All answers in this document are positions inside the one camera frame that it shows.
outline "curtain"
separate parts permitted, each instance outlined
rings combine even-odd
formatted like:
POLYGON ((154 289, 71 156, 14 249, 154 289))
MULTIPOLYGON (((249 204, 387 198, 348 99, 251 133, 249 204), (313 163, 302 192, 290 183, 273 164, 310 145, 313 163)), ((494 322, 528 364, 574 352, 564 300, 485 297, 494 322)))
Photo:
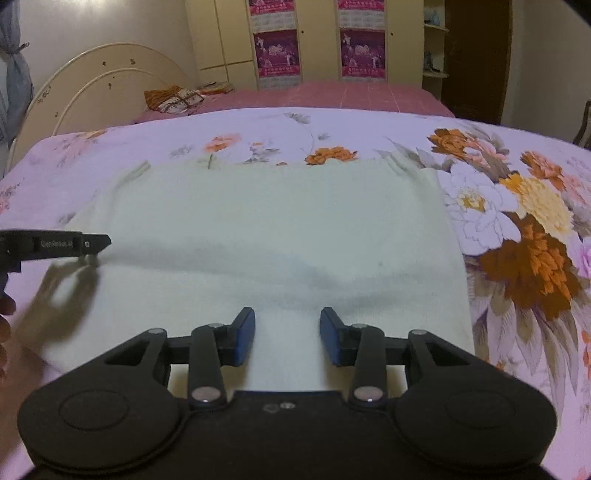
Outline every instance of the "curtain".
POLYGON ((0 92, 0 142, 12 143, 21 127, 27 108, 33 99, 31 73, 21 50, 19 24, 20 0, 13 0, 0 10, 0 50, 8 55, 6 89, 8 104, 0 92))

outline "human hand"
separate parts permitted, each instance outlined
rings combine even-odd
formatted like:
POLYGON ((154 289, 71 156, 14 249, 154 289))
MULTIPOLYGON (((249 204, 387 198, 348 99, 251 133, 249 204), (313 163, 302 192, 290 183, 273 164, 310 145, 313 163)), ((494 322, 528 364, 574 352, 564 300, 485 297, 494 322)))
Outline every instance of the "human hand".
MULTIPOLYGON (((3 293, 0 298, 0 314, 12 315, 17 309, 14 300, 7 294, 3 293)), ((10 325, 4 317, 0 316, 0 384, 4 381, 6 373, 4 373, 4 365, 8 360, 6 350, 1 345, 10 338, 10 325)))

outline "cream wardrobe door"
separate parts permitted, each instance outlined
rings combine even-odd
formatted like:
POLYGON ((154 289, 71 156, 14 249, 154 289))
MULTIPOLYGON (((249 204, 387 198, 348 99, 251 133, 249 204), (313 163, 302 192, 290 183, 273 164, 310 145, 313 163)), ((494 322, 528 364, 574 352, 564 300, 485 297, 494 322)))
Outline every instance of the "cream wardrobe door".
POLYGON ((226 64, 253 59, 251 31, 244 0, 216 0, 226 64))
POLYGON ((296 0, 300 64, 304 82, 338 80, 340 66, 336 3, 296 0))
POLYGON ((423 2, 387 0, 388 81, 423 83, 423 2))
POLYGON ((186 0, 193 50, 200 70, 224 65, 214 0, 186 0))

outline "white towel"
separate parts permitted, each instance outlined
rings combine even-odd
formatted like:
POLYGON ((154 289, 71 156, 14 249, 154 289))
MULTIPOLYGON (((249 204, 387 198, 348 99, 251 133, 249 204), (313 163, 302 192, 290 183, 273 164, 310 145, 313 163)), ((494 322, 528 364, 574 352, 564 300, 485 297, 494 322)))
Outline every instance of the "white towel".
MULTIPOLYGON (((113 244, 98 278, 86 269, 57 289, 55 302, 77 282, 76 295, 89 296, 62 312, 64 324, 82 316, 66 337, 39 351, 61 371, 152 327, 183 336, 230 323, 244 306, 255 309, 256 335, 240 375, 225 372, 229 390, 343 388, 347 376, 327 366, 319 337, 326 306, 347 324, 403 337, 427 329, 473 351, 463 259, 436 175, 406 159, 144 164, 67 228, 113 244)), ((22 326, 26 340, 35 328, 26 317, 22 326)))

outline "floral bedsheet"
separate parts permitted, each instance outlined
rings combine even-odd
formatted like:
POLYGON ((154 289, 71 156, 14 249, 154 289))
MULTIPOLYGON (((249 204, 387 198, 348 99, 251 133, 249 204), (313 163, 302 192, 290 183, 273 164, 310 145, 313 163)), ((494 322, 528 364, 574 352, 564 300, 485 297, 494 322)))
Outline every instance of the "floral bedsheet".
MULTIPOLYGON (((322 168, 406 155, 435 168, 465 256, 475 351, 540 389, 559 431, 544 465, 591 473, 591 152, 522 131, 404 113, 261 108, 62 135, 0 182, 0 228, 55 228, 122 170, 194 159, 322 168)), ((27 304, 26 281, 8 292, 27 304)))

